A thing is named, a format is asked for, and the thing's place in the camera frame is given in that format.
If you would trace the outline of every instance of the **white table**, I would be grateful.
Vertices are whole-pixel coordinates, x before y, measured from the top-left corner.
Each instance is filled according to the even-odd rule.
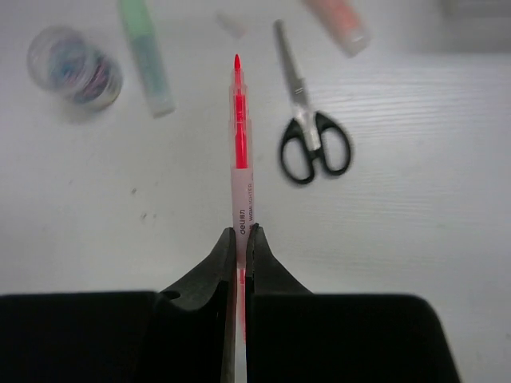
[[[358,0],[374,40],[350,60],[296,1],[149,4],[178,104],[159,120],[113,0],[0,5],[0,292],[159,290],[208,254],[232,223],[228,86],[240,53],[256,218],[275,256],[313,291],[420,294],[465,382],[509,381],[511,22],[454,25],[434,0]],[[217,10],[248,34],[233,40]],[[352,135],[353,168],[338,180],[298,189],[277,166],[291,117],[277,18],[315,106]],[[121,63],[124,88],[104,113],[71,113],[28,78],[30,40],[53,24]]]

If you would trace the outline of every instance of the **highlighter tip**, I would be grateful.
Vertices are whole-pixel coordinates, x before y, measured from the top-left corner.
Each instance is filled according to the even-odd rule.
[[[234,57],[234,69],[240,70],[241,69],[241,63],[240,63],[240,56],[236,55]]]

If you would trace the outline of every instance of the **black object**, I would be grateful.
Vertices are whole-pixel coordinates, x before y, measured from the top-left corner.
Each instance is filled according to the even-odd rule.
[[[342,125],[335,123],[332,119],[325,116],[320,112],[316,112],[315,114],[315,127],[318,131],[319,142],[321,145],[316,150],[309,150],[307,148],[307,141],[305,136],[303,135],[302,126],[298,123],[296,119],[292,119],[289,125],[286,128],[282,136],[282,140],[280,141],[280,149],[279,149],[279,159],[280,166],[284,172],[284,174],[291,181],[305,185],[312,182],[315,178],[315,170],[314,170],[314,161],[319,159],[323,171],[332,177],[339,177],[344,174],[351,164],[351,144],[348,138],[348,135],[344,132]],[[333,164],[329,156],[327,155],[327,151],[325,149],[326,145],[323,139],[323,134],[325,132],[333,132],[343,143],[344,147],[344,160],[341,164]],[[299,146],[302,150],[303,156],[305,157],[305,163],[307,164],[308,175],[304,178],[300,178],[295,176],[291,169],[287,166],[284,152],[286,150],[286,145],[289,144],[290,141],[297,140]]]
[[[320,160],[325,173],[331,177],[339,177],[348,170],[351,163],[351,143],[348,135],[341,124],[334,122],[331,118],[312,108],[309,103],[305,80],[299,75],[282,20],[275,22],[274,30],[280,64],[282,65],[294,114],[280,141],[280,167],[290,181],[300,185],[309,184],[315,178],[314,161],[316,159]],[[341,140],[344,148],[344,161],[337,165],[331,163],[327,150],[328,146],[325,145],[324,133],[328,131]],[[285,159],[286,146],[293,140],[298,141],[307,164],[307,175],[304,177],[294,174]]]
[[[0,298],[2,382],[232,381],[236,241],[161,293]],[[458,383],[442,326],[409,295],[322,295],[254,226],[247,251],[248,381]]]

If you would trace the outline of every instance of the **black scissors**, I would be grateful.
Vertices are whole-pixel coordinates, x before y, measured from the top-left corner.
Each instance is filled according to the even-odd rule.
[[[287,126],[282,140],[280,141],[280,166],[284,174],[297,184],[309,184],[315,178],[314,161],[319,158],[325,173],[329,176],[339,177],[344,174],[351,163],[351,143],[348,135],[341,124],[334,122],[323,113],[314,111],[309,104],[309,97],[305,89],[304,80],[299,77],[295,67],[291,50],[284,33],[282,20],[275,22],[275,38],[277,50],[280,54],[284,76],[286,77],[287,90],[293,104],[295,116]],[[323,134],[326,131],[332,131],[338,135],[343,143],[345,154],[344,161],[335,166],[329,161],[327,151],[323,144]],[[308,168],[308,176],[299,178],[287,166],[284,159],[284,150],[286,145],[292,140],[298,140],[299,145],[305,155],[305,162]]]

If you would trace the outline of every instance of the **red highlighter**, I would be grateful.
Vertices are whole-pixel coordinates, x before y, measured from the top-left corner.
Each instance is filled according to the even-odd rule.
[[[241,69],[240,57],[234,59],[231,98],[231,184],[232,227],[236,233],[237,299],[236,299],[236,381],[247,381],[246,323],[245,323],[245,269],[247,243],[254,224],[254,172],[252,170],[251,122],[248,118],[247,86]]]
[[[234,58],[234,81],[231,85],[231,92],[234,109],[232,120],[235,122],[236,168],[246,169],[250,154],[250,121],[247,120],[247,86],[244,83],[244,74],[238,55]]]

